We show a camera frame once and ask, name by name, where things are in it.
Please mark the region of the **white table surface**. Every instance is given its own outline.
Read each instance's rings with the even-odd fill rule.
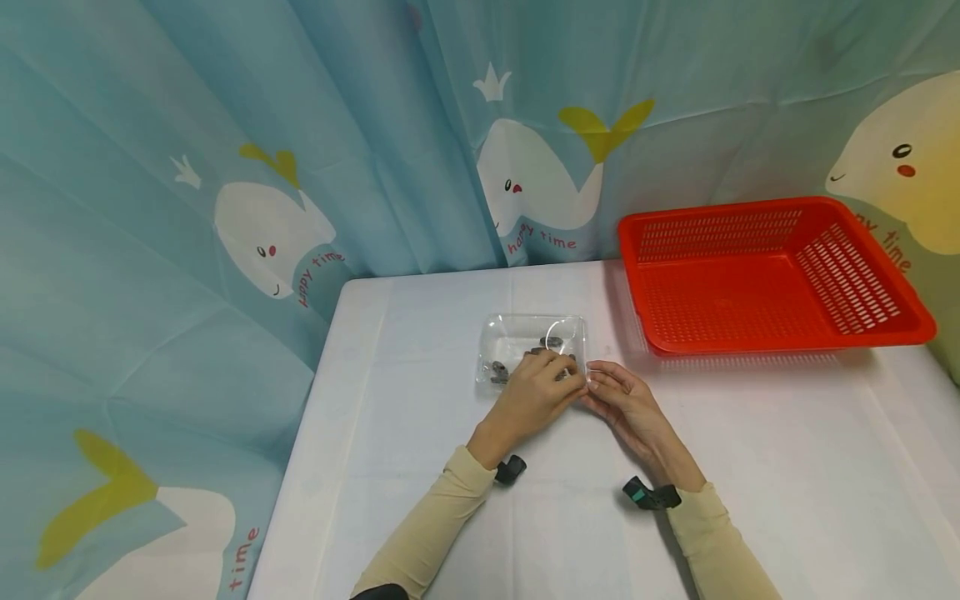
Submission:
[[[960,598],[960,397],[925,348],[659,359],[614,261],[349,283],[251,600],[348,597],[489,409],[499,312],[582,315],[588,359],[650,383],[784,598]],[[515,452],[529,468],[428,597],[696,597],[669,530],[623,502],[639,470],[602,422],[569,411]]]

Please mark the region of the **white crown print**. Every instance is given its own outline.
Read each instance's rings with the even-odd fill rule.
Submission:
[[[487,64],[487,79],[484,81],[477,80],[473,82],[473,86],[483,92],[483,97],[487,99],[487,102],[503,100],[503,86],[507,84],[511,74],[511,71],[507,71],[498,80],[496,71],[493,70],[493,63],[489,62]]]

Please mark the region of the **red plastic basket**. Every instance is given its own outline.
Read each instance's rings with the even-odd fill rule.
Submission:
[[[832,198],[642,213],[617,230],[634,307],[661,353],[898,346],[937,331]]]

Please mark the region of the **whale tail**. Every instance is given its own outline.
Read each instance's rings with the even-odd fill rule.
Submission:
[[[654,109],[654,99],[644,100],[633,105],[623,113],[611,129],[591,110],[580,107],[563,108],[558,115],[568,127],[574,130],[590,149],[593,162],[600,164],[617,146],[640,129]]]
[[[276,160],[260,149],[256,144],[244,144],[240,147],[240,156],[251,160],[262,160],[270,165],[281,177],[286,179],[296,189],[300,189],[300,180],[297,179],[297,159],[289,150],[276,152]]]
[[[156,498],[157,485],[127,454],[86,429],[73,434],[80,451],[109,481],[66,507],[40,537],[36,568],[44,570],[63,559],[100,523]]]

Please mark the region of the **right hand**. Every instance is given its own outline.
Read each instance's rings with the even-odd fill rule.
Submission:
[[[562,373],[567,376],[557,380]],[[473,458],[495,468],[510,449],[540,432],[587,393],[587,378],[570,356],[544,348],[527,352],[507,387],[467,444]]]
[[[707,480],[650,387],[616,363],[595,360],[587,366],[590,396],[581,403],[607,422],[659,485],[672,483],[681,490],[699,492]]]

